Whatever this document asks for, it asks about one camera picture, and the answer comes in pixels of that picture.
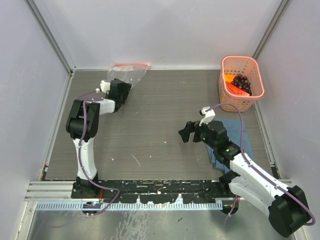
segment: plastic bag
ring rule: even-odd
[[[143,63],[115,64],[108,69],[106,79],[107,82],[111,82],[113,79],[119,79],[131,84],[133,88],[141,81],[150,67],[149,64]]]

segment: metal floor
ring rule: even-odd
[[[247,201],[225,224],[219,210],[35,211],[28,240],[292,240],[280,236],[268,218]]]
[[[77,96],[93,91],[105,71],[76,71],[61,119],[47,180],[74,180],[77,157],[65,124]],[[99,119],[94,160],[100,179],[218,179],[203,143],[183,143],[178,130],[201,119],[202,107],[219,103],[219,70],[150,70],[127,102]],[[218,118],[237,113],[216,110]],[[243,113],[254,160],[271,173],[254,107]]]

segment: black mounting plate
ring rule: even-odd
[[[179,194],[184,204],[215,203],[216,198],[234,198],[235,195],[221,189],[216,180],[101,180],[103,187],[120,189],[115,203],[136,203],[138,196],[140,202],[147,204],[174,203]],[[96,199],[97,196],[87,196],[80,191],[72,190],[72,199]],[[115,196],[115,191],[103,191],[103,201],[109,203]]]

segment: cable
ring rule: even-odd
[[[235,209],[236,205],[239,204],[239,202],[240,202],[240,196],[236,195],[236,196],[234,197],[234,201],[233,201],[232,207],[231,207],[231,209],[230,209],[230,212],[229,212],[229,213],[227,214],[227,216],[225,217],[224,226],[226,226],[228,218],[231,217],[231,214],[232,214],[233,210]]]
[[[86,103],[89,102],[89,100],[84,100],[83,103],[82,103],[82,107],[83,107],[83,131],[82,131],[82,136],[79,140],[79,145],[78,145],[78,160],[79,160],[79,165],[81,167],[81,170],[83,172],[83,174],[85,175],[85,177],[87,178],[87,180],[94,186],[96,186],[97,188],[100,188],[100,189],[104,189],[104,190],[108,190],[108,191],[116,191],[116,195],[114,196],[114,198],[107,204],[106,207],[104,207],[102,210],[100,211],[97,211],[96,213],[94,213],[93,215],[99,215],[99,214],[102,214],[108,207],[110,207],[111,204],[113,204],[115,202],[115,200],[118,198],[119,194],[120,194],[120,190],[118,188],[113,188],[113,187],[106,187],[106,186],[101,186],[97,183],[95,183],[94,181],[92,181],[90,179],[90,177],[88,176],[86,170],[85,170],[85,167],[82,163],[82,160],[81,160],[81,142],[84,140],[85,138],[85,135],[86,135],[86,131],[87,131],[87,111],[86,110]]]
[[[235,110],[238,112],[239,114],[239,118],[240,118],[240,123],[241,123],[241,134],[240,134],[240,151],[241,154],[245,160],[245,162],[250,165],[250,161],[247,159],[244,149],[243,149],[243,138],[244,138],[244,120],[242,118],[241,112],[239,110],[239,108],[237,108],[236,105],[232,104],[232,103],[220,103],[217,104],[213,107],[210,107],[209,109],[205,110],[206,112],[215,109],[219,106],[222,105],[229,105],[235,108]],[[311,222],[307,222],[306,226],[312,226],[314,224],[316,224],[316,218],[315,216],[312,214],[312,212],[309,210],[309,208],[307,208],[299,199],[297,199],[295,196],[293,196],[290,192],[288,192],[287,190],[283,189],[282,187],[278,186],[275,182],[273,182],[272,180],[270,180],[267,176],[265,176],[259,169],[257,169],[255,166],[251,166],[253,170],[255,170],[261,177],[263,177],[267,182],[269,182],[272,186],[274,186],[275,188],[278,188],[280,191],[282,191],[283,193],[285,193],[286,195],[288,195],[291,199],[293,199],[297,204],[299,204],[306,212],[307,214],[311,217]]]
[[[86,93],[86,94],[83,94],[83,95],[81,95],[81,96],[78,96],[77,99],[81,99],[81,98],[83,98],[83,97],[85,97],[85,96],[87,96],[87,95],[89,95],[89,94],[94,94],[94,93],[96,93],[96,92],[97,92],[97,90],[88,92],[88,93]]]
[[[102,198],[103,198],[103,196],[104,196],[104,191],[103,191],[102,188],[100,188],[99,193],[100,193],[100,195],[99,195],[99,203],[101,203],[101,202],[102,202]]]

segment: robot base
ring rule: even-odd
[[[92,181],[96,184],[99,184],[99,177],[98,173],[96,173],[95,177],[92,179]],[[73,183],[72,188],[72,194],[71,198],[78,199],[86,199],[86,198],[98,198],[99,197],[99,191],[100,189],[96,186],[94,186],[91,182],[88,180],[81,179],[80,177],[77,177],[75,179],[75,182]]]

